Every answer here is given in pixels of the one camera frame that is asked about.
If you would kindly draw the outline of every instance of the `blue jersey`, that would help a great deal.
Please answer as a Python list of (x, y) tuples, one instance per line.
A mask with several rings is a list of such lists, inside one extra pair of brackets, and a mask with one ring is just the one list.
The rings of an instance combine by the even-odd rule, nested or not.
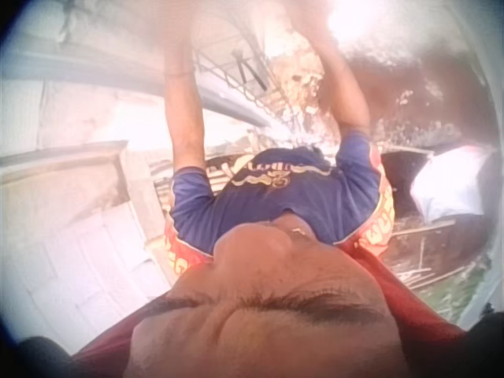
[(369, 137), (359, 132), (343, 139), (335, 166), (305, 147), (266, 150), (218, 196), (204, 170), (181, 169), (173, 180), (173, 227), (179, 240), (212, 254), (216, 241), (238, 224), (292, 212), (322, 243), (340, 243), (372, 216), (380, 200), (382, 174), (371, 156)]

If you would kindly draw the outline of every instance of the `person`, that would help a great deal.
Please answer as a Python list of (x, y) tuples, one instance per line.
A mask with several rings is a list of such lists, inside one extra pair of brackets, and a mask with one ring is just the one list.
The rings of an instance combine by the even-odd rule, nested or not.
[(436, 376), (465, 333), (378, 258), (394, 218), (390, 187), (325, 3), (283, 2), (332, 89), (342, 135), (336, 167), (304, 148), (266, 150), (217, 197), (205, 174), (191, 60), (188, 20), (199, 1), (169, 3), (165, 103), (175, 202), (167, 240), (180, 278), (74, 355), (75, 365), (89, 376), (128, 378)]

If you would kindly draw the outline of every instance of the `raised arm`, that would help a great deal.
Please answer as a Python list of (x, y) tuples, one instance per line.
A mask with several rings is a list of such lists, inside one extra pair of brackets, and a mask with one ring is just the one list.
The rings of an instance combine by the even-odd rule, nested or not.
[(168, 0), (165, 12), (165, 114), (174, 171), (205, 169), (203, 109), (192, 62), (191, 27), (199, 0)]
[(283, 0), (294, 28), (308, 39), (324, 66), (323, 85), (342, 137), (351, 131), (369, 134), (369, 108), (354, 74), (328, 27), (326, 0)]

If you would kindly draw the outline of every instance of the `eyebrow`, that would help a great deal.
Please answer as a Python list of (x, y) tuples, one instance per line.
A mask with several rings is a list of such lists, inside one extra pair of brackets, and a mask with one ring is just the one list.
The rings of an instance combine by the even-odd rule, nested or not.
[[(312, 324), (373, 324), (384, 319), (382, 313), (368, 306), (347, 303), (341, 298), (343, 296), (337, 294), (321, 294), (309, 297), (305, 295), (280, 297), (255, 295), (241, 299), (238, 309), (294, 313)], [(210, 297), (198, 299), (164, 298), (164, 300), (152, 303), (146, 316), (152, 317), (175, 309), (195, 308), (202, 305), (215, 305), (216, 303)]]
[(316, 296), (286, 295), (262, 298), (255, 296), (242, 300), (242, 309), (257, 311), (286, 311), (304, 317), (312, 324), (373, 324), (385, 316), (371, 307), (347, 303), (335, 294)]

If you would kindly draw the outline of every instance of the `white cloth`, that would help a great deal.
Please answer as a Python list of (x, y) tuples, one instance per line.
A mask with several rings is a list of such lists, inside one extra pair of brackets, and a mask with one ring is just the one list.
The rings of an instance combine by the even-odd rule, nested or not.
[(410, 192), (428, 223), (450, 215), (484, 214), (477, 175), (490, 153), (463, 146), (429, 160)]

